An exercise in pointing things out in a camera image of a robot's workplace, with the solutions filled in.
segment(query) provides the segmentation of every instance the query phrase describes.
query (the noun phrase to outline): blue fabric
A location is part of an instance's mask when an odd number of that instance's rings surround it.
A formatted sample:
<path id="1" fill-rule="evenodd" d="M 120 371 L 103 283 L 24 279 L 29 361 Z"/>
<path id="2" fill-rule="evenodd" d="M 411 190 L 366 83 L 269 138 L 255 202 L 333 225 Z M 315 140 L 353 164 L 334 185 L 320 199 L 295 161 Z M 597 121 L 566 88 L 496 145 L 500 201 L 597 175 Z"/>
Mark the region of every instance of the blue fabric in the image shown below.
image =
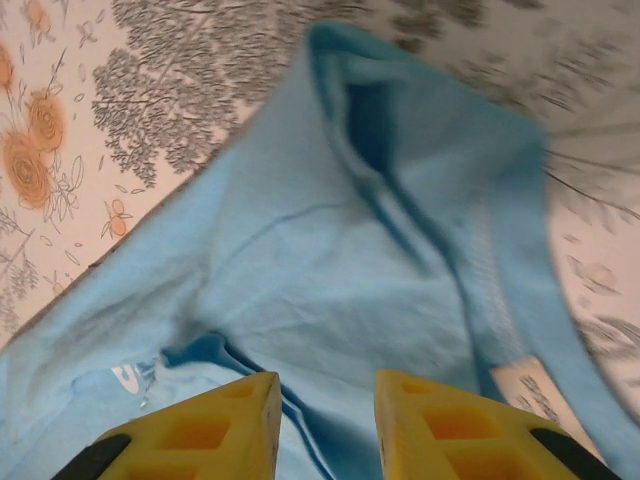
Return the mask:
<path id="1" fill-rule="evenodd" d="M 487 369 L 530 353 L 637 478 L 640 432 L 551 268 L 544 161 L 532 121 L 315 25 L 244 138 L 2 353 L 0 478 L 48 479 L 108 428 L 264 369 L 278 479 L 380 479 L 377 369 L 492 395 Z M 152 373 L 138 393 L 122 364 Z"/>

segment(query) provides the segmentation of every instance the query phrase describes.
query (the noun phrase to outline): orange flower print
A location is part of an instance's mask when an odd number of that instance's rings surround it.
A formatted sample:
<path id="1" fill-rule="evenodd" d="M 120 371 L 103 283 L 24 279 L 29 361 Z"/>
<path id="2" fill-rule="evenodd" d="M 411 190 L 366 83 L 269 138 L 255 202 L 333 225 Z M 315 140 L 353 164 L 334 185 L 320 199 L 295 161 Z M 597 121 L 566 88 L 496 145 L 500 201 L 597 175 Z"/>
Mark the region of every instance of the orange flower print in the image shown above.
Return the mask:
<path id="1" fill-rule="evenodd" d="M 125 222 L 128 218 L 133 218 L 132 215 L 128 213 L 124 213 L 124 203 L 122 200 L 115 199 L 111 202 L 111 208 L 109 208 L 109 204 L 104 202 L 107 207 L 107 213 L 109 214 L 109 221 L 104 224 L 102 227 L 102 234 L 100 237 L 104 237 L 104 235 L 109 232 L 111 238 L 114 237 L 124 237 L 127 233 L 127 223 Z"/>
<path id="2" fill-rule="evenodd" d="M 27 135 L 5 133 L 4 168 L 11 185 L 26 204 L 42 208 L 51 194 L 51 183 L 41 153 Z"/>
<path id="3" fill-rule="evenodd" d="M 36 32 L 46 35 L 51 30 L 51 20 L 38 0 L 29 0 L 26 5 L 27 18 Z"/>
<path id="4" fill-rule="evenodd" d="M 57 271 L 55 270 L 53 271 L 53 280 L 44 275 L 43 275 L 43 278 L 51 284 L 51 291 L 53 292 L 54 297 L 57 297 L 58 295 L 61 295 L 64 292 L 65 286 L 58 281 Z"/>
<path id="5" fill-rule="evenodd" d="M 64 124 L 60 104 L 45 92 L 31 94 L 29 135 L 39 150 L 51 152 L 62 143 Z"/>
<path id="6" fill-rule="evenodd" d="M 0 45 L 0 87 L 10 91 L 13 84 L 13 62 L 9 51 Z"/>

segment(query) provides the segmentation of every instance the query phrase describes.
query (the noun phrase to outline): floral tablecloth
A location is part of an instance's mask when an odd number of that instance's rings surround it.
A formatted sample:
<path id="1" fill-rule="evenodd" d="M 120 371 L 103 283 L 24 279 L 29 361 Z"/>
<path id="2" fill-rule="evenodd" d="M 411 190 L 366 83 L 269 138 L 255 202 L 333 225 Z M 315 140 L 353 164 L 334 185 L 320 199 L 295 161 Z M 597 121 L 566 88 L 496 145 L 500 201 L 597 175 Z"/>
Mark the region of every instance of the floral tablecloth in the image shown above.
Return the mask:
<path id="1" fill-rule="evenodd" d="M 637 0 L 0 0 L 0 348 L 207 163 L 323 17 L 547 126 L 558 275 L 640 420 Z"/>

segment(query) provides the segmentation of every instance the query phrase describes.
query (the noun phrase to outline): orange rose pattern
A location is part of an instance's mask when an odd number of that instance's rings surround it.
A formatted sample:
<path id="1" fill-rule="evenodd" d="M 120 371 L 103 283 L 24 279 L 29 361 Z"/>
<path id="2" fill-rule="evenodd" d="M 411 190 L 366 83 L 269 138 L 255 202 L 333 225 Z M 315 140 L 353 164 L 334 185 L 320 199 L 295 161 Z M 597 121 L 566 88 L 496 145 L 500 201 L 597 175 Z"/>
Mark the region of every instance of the orange rose pattern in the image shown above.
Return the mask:
<path id="1" fill-rule="evenodd" d="M 51 20 L 38 0 L 29 0 L 26 11 L 32 28 L 45 35 L 49 33 Z"/>
<path id="2" fill-rule="evenodd" d="M 13 62 L 9 51 L 0 45 L 0 87 L 11 91 L 13 84 Z"/>
<path id="3" fill-rule="evenodd" d="M 31 94 L 29 135 L 34 146 L 52 152 L 62 143 L 63 133 L 62 109 L 55 97 L 43 92 Z"/>
<path id="4" fill-rule="evenodd" d="M 33 208 L 44 207 L 51 194 L 49 174 L 41 155 L 27 135 L 5 134 L 5 170 L 13 188 Z"/>

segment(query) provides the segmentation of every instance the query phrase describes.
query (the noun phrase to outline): square hole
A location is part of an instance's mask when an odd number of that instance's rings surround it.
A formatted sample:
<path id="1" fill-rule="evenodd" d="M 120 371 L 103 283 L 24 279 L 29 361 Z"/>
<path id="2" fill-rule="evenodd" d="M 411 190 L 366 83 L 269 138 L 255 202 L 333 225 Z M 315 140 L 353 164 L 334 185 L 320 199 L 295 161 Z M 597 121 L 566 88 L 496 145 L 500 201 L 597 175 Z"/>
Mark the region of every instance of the square hole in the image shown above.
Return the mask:
<path id="1" fill-rule="evenodd" d="M 215 450 L 231 427 L 228 418 L 177 420 L 158 446 L 161 450 Z"/>
<path id="2" fill-rule="evenodd" d="M 540 480 L 533 467 L 514 451 L 464 449 L 447 453 L 459 480 Z"/>
<path id="3" fill-rule="evenodd" d="M 224 390 L 224 396 L 227 398 L 246 398 L 253 394 L 253 385 L 233 385 Z"/>
<path id="4" fill-rule="evenodd" d="M 428 410 L 424 420 L 438 440 L 492 438 L 499 434 L 484 413 L 470 408 Z"/>
<path id="5" fill-rule="evenodd" d="M 404 382 L 402 389 L 407 393 L 424 394 L 431 393 L 431 389 L 426 385 L 417 382 Z"/>
<path id="6" fill-rule="evenodd" d="M 157 465 L 154 467 L 133 467 L 126 480 L 193 480 L 197 467 Z"/>

